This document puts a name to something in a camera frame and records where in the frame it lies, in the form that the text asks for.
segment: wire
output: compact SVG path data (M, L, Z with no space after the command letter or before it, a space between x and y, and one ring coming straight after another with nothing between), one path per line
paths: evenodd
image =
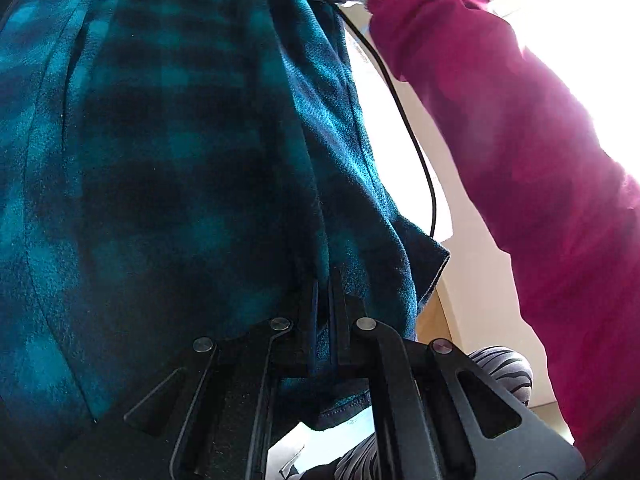
M391 81L391 76L389 75L389 72L386 69L384 62L382 61L380 54L378 54L376 49L373 48L372 44L369 43L369 40L367 40L367 38L364 37L364 34L362 34L360 30L353 24L353 22L347 17L344 11L340 7L338 7L336 4L334 4L331 0L324 0L324 1L328 2L331 6L333 6L335 11L344 21L344 23L347 24L347 26L351 29L352 33L356 35L356 37L360 40L360 43L362 43L363 46L369 51L369 53L373 56L373 59L376 60L376 64L380 67L380 72L382 72L382 77L384 78L386 86L389 88L389 91L391 92L391 95L394 98L394 101L396 102L396 107L398 107L398 112L400 112L400 116L402 117L402 122L404 123L404 126L406 127L406 130L409 133L409 137L411 137L411 141L414 144L415 152L418 154L418 158L420 159L420 163L422 164L422 170L424 171L424 176L426 177L427 184L429 185L429 193L431 193L431 231L429 233L429 236L433 238L433 235L436 232L436 213L437 213L436 190L433 187L433 180L431 179L431 173L429 172L429 167L427 166L426 160L424 160L424 155L422 154L420 143L418 142L418 139L415 137L415 133L411 127L411 124L409 124L409 119L407 118L406 113L404 111L404 107L400 102L400 97L398 96L396 87Z

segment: plaid fabric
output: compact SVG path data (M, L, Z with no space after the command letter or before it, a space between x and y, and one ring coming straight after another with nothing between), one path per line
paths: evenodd
M0 397L46 462L330 265L413 333L447 253L380 184L330 7L18 0L0 80ZM318 428L366 405L325 368L284 388Z

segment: beige wall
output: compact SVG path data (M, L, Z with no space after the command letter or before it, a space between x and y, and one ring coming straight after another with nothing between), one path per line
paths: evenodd
M441 337L453 340L437 290L431 295L429 303L424 306L422 313L415 321L415 335L418 341L424 344Z
M359 27L366 26L368 14L362 6L351 7L348 12ZM449 150L432 119L408 85L398 83L397 88L450 208L453 236L444 245L451 251L451 261L438 290L452 338L467 352L504 345L523 353L531 361L535 374L531 405L553 402L544 349L519 314L510 258L498 250L466 196Z

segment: jacket sleeve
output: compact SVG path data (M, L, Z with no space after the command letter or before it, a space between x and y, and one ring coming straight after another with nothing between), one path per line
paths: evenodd
M640 394L640 188L488 0L369 0L370 32L511 255L522 317L592 462Z

